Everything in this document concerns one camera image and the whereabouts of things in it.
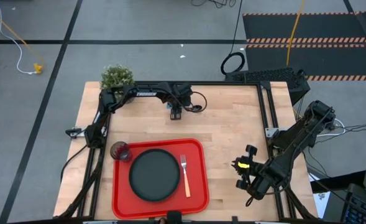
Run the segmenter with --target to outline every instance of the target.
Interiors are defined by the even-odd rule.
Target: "fork handle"
[[[187,173],[184,173],[185,197],[191,197],[190,186],[188,185]]]

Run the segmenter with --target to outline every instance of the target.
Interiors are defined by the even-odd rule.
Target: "red tray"
[[[180,182],[176,191],[162,202],[147,202],[140,199],[129,184],[129,170],[132,162],[114,162],[114,185],[112,188],[112,210],[121,219],[166,216],[167,211],[178,210],[182,214],[204,210],[209,203],[208,179],[203,148],[195,139],[177,139],[154,142],[130,143],[132,161],[142,152],[159,148],[170,152],[180,163],[180,155],[187,160],[187,178],[191,197],[185,197],[184,175],[181,170]]]

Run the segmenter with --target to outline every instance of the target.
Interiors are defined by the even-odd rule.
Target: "white label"
[[[136,96],[155,96],[157,93],[137,93]]]

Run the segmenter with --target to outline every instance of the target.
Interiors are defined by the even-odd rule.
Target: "keyboard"
[[[342,221],[366,224],[366,190],[359,186],[350,186],[346,200],[351,203],[345,205]]]

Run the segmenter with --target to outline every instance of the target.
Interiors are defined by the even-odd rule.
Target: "yellow cable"
[[[299,23],[299,18],[300,18],[300,14],[304,9],[304,4],[305,4],[306,0],[301,0],[301,6],[300,6],[300,10],[297,13],[297,17],[296,17],[296,22],[295,22],[295,26],[293,26],[293,30],[292,30],[292,34],[290,35],[290,40],[289,40],[289,47],[288,47],[288,56],[286,58],[286,66],[289,65],[289,58],[290,58],[290,47],[292,46],[292,41],[293,41],[293,36],[295,35],[295,30],[297,27],[297,23]]]
[[[0,22],[2,22],[2,24],[15,36],[17,37],[27,48],[29,51],[31,51],[31,53],[33,53],[37,58],[39,58],[40,60],[40,63],[42,65],[38,65],[38,64],[34,64],[34,67],[35,67],[35,71],[37,73],[41,73],[42,72],[42,69],[43,67],[45,66],[45,60],[34,50],[30,47],[29,44],[27,44],[21,37],[19,37],[6,23],[4,23],[3,21],[1,21],[0,19]]]

